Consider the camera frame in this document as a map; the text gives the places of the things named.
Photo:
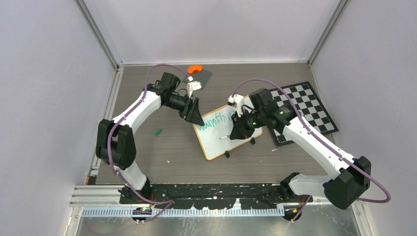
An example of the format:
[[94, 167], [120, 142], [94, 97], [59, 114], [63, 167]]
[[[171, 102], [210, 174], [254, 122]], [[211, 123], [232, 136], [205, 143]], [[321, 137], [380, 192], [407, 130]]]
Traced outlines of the yellow framed whiteboard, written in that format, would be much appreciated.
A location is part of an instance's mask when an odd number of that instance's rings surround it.
[[193, 125], [206, 160], [211, 161], [222, 155], [229, 156], [233, 149], [248, 142], [254, 143], [254, 139], [262, 135], [263, 128], [256, 128], [248, 139], [230, 140], [233, 129], [232, 114], [236, 111], [235, 107], [226, 104], [203, 115], [203, 126]]

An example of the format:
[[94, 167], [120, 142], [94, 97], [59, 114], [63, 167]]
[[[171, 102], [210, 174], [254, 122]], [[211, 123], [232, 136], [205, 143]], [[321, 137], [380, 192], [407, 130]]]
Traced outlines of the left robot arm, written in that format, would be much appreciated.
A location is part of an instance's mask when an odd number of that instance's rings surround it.
[[103, 119], [98, 125], [96, 157], [108, 164], [113, 174], [125, 183], [122, 194], [140, 204], [155, 202], [150, 200], [150, 180], [135, 161], [135, 132], [162, 106], [178, 111], [186, 122], [204, 124], [199, 111], [199, 98], [192, 95], [193, 91], [201, 89], [200, 82], [188, 77], [185, 95], [177, 92], [179, 84], [180, 79], [177, 76], [163, 73], [160, 80], [147, 84], [138, 99], [123, 113], [112, 120]]

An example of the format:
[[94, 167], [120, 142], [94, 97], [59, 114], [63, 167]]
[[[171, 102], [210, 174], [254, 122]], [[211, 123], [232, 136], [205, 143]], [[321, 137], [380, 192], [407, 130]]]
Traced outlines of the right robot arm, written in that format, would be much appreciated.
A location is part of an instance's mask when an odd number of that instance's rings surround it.
[[327, 198], [335, 207], [347, 209], [370, 187], [363, 174], [371, 173], [371, 162], [364, 156], [355, 158], [314, 129], [305, 117], [299, 117], [290, 102], [279, 106], [271, 92], [261, 88], [249, 95], [253, 109], [244, 110], [241, 95], [231, 95], [228, 104], [236, 107], [232, 115], [233, 129], [230, 140], [252, 136], [257, 128], [266, 126], [284, 135], [303, 148], [325, 170], [325, 176], [307, 176], [292, 173], [281, 181], [281, 197], [293, 202], [301, 195]]

